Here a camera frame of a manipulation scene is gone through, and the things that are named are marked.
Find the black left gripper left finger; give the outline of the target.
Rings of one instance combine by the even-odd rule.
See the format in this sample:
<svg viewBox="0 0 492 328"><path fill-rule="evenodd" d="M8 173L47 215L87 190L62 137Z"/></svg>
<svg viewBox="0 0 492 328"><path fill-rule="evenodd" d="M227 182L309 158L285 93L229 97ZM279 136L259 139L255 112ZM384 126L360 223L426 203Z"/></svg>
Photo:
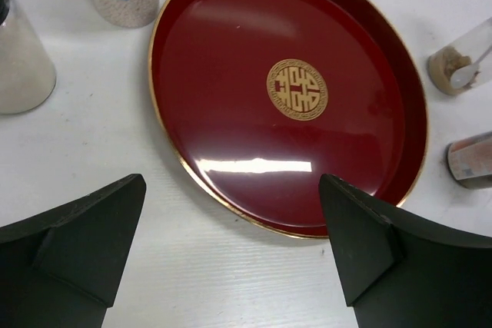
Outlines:
<svg viewBox="0 0 492 328"><path fill-rule="evenodd" d="M141 174L1 228L3 327L100 327L145 200Z"/></svg>

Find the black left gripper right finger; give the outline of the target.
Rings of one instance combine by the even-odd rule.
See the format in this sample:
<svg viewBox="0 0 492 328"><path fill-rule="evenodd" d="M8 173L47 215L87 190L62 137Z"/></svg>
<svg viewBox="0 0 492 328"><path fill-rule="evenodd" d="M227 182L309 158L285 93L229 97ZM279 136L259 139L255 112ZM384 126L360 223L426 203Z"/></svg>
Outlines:
<svg viewBox="0 0 492 328"><path fill-rule="evenodd" d="M489 327L491 239L390 205L334 175L319 194L360 327Z"/></svg>

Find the white-filled bottle black cap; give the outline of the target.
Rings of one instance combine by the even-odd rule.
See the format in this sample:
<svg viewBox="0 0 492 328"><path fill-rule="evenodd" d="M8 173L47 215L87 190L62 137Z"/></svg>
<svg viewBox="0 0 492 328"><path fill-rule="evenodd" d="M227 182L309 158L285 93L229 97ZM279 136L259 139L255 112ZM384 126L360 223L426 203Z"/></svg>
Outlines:
<svg viewBox="0 0 492 328"><path fill-rule="evenodd" d="M22 7L1 0L1 113L38 107L55 85L55 66Z"/></svg>

